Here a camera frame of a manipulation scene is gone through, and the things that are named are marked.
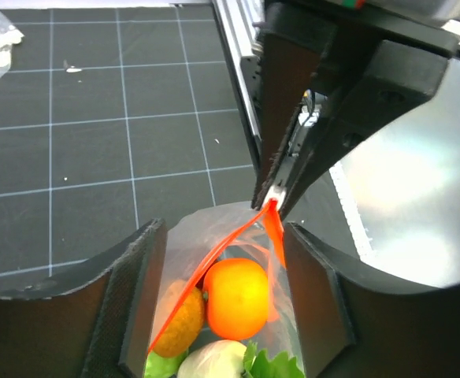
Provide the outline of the orange toy fruit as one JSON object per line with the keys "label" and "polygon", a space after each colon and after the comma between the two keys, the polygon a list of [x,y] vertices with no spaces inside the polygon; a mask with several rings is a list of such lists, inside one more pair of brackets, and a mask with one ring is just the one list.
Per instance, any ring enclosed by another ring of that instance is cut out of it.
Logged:
{"label": "orange toy fruit", "polygon": [[268,277],[250,259],[229,258],[212,265],[204,277],[202,293],[208,325],[223,339],[250,339],[268,319]]}

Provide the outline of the clear bag orange zipper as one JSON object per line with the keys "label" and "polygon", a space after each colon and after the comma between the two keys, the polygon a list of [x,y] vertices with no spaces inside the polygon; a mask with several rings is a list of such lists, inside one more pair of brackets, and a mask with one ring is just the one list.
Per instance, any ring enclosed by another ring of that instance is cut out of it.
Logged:
{"label": "clear bag orange zipper", "polygon": [[169,231],[144,376],[305,376],[276,200]]}

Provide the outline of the green plastic leaf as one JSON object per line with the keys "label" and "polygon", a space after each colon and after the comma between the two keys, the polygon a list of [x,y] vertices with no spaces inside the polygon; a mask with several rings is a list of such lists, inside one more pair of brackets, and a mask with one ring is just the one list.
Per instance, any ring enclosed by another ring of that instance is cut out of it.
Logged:
{"label": "green plastic leaf", "polygon": [[[297,358],[289,356],[287,352],[280,352],[276,357],[270,359],[268,351],[259,350],[257,343],[250,342],[245,346],[247,350],[244,354],[244,371],[241,377],[305,376],[305,373],[298,367]],[[155,353],[150,353],[143,375],[145,377],[177,377],[180,365],[189,354],[185,352],[175,358],[162,358]]]}

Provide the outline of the brown kiwi toy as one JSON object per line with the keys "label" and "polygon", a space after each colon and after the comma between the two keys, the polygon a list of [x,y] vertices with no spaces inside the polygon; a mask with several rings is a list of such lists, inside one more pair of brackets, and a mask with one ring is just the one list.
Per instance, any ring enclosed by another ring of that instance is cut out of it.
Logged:
{"label": "brown kiwi toy", "polygon": [[[186,280],[174,280],[160,291],[155,320],[161,320],[160,327],[175,308]],[[163,358],[174,358],[186,352],[197,339],[206,320],[206,303],[202,295],[202,284],[198,280],[191,285],[183,303],[168,322],[165,330],[154,344],[152,351]]]}

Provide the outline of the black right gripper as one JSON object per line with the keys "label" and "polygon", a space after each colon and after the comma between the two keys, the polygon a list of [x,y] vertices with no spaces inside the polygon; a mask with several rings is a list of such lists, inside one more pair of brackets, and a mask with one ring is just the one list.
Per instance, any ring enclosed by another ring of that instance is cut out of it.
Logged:
{"label": "black right gripper", "polygon": [[392,121],[430,101],[460,61],[460,1],[265,1],[260,209],[312,83],[328,95],[284,183],[286,217],[306,189]]}

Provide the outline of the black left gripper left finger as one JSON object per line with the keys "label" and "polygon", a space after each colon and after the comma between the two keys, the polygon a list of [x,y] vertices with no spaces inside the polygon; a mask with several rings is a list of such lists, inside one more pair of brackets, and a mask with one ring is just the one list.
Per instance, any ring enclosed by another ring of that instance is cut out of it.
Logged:
{"label": "black left gripper left finger", "polygon": [[141,377],[153,333],[167,227],[21,290],[0,292],[0,377]]}

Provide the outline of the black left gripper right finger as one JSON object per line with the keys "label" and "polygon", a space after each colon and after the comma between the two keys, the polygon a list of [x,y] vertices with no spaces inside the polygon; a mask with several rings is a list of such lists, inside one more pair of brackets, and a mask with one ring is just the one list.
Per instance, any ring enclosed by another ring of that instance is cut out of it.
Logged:
{"label": "black left gripper right finger", "polygon": [[460,283],[398,278],[294,223],[284,256],[308,377],[460,377]]}

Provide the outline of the white radish toy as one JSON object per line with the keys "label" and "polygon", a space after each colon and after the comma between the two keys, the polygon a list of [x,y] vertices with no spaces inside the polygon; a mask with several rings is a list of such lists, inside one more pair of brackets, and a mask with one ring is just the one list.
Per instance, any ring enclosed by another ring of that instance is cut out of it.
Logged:
{"label": "white radish toy", "polygon": [[244,371],[247,347],[233,340],[218,340],[191,352],[176,374],[178,378],[236,378]]}

